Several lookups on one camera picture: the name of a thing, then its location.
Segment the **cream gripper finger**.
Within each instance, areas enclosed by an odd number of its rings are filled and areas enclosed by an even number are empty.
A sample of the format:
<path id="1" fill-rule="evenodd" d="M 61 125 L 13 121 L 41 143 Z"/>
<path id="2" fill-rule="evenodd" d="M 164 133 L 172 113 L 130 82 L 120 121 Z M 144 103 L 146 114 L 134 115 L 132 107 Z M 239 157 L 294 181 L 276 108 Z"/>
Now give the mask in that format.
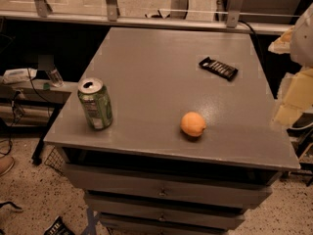
<path id="1" fill-rule="evenodd" d="M 313 69 L 302 68 L 296 74 L 286 73 L 279 87 L 273 121 L 293 125 L 313 106 Z"/>
<path id="2" fill-rule="evenodd" d="M 291 36 L 293 28 L 289 28 L 279 38 L 273 41 L 268 50 L 275 54 L 288 54 L 291 51 Z"/>

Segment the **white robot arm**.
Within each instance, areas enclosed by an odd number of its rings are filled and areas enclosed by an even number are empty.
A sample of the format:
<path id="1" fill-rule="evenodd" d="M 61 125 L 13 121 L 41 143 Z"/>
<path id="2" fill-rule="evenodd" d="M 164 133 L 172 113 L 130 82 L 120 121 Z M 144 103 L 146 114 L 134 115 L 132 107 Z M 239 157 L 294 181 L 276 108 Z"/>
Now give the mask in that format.
<path id="1" fill-rule="evenodd" d="M 289 54 L 293 62 L 301 65 L 299 72 L 287 73 L 282 79 L 273 117 L 274 122 L 290 127 L 313 105 L 313 5 L 268 50 Z"/>

